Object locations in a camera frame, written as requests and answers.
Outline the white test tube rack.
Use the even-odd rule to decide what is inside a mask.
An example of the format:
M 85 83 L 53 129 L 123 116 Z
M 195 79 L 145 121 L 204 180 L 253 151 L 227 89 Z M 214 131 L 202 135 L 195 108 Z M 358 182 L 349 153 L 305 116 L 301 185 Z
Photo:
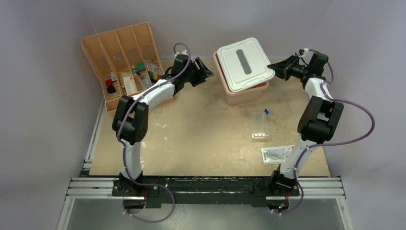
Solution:
M 249 114 L 249 127 L 251 128 L 251 136 L 254 141 L 267 141 L 270 138 L 267 122 L 266 120 L 261 120 L 263 112 L 252 112 Z

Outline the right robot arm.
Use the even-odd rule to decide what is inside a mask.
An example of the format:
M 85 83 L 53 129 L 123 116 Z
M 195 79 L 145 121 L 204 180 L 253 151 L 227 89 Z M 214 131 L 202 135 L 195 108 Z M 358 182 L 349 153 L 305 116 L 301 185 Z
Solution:
M 314 149 L 332 139 L 342 115 L 344 105 L 334 102 L 324 86 L 322 76 L 328 56 L 315 51 L 308 64 L 299 63 L 301 56 L 292 55 L 288 59 L 269 64 L 276 77 L 287 81 L 290 77 L 300 80 L 309 96 L 309 102 L 299 120 L 298 141 L 293 150 L 276 170 L 272 172 L 269 189 L 275 195 L 290 192 L 298 186 L 300 170 Z

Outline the white plastic lid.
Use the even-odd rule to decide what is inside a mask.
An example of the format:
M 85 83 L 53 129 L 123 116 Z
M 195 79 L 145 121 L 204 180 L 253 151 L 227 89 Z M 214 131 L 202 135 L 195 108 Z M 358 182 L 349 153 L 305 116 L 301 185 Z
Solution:
M 276 73 L 259 41 L 250 37 L 219 48 L 216 52 L 230 91 L 241 92 L 267 82 Z

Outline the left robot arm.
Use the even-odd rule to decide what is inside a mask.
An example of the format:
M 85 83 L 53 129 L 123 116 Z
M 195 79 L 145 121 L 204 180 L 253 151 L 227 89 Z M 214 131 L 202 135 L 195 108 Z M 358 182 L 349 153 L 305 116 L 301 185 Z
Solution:
M 186 83 L 195 87 L 213 75 L 199 57 L 191 59 L 187 54 L 177 54 L 173 65 L 167 68 L 152 87 L 136 96 L 120 98 L 112 129 L 123 150 L 124 167 L 119 180 L 124 183 L 124 190 L 129 195 L 137 196 L 142 192 L 143 186 L 147 186 L 142 181 L 140 151 L 141 142 L 148 130 L 150 110 L 176 95 Z

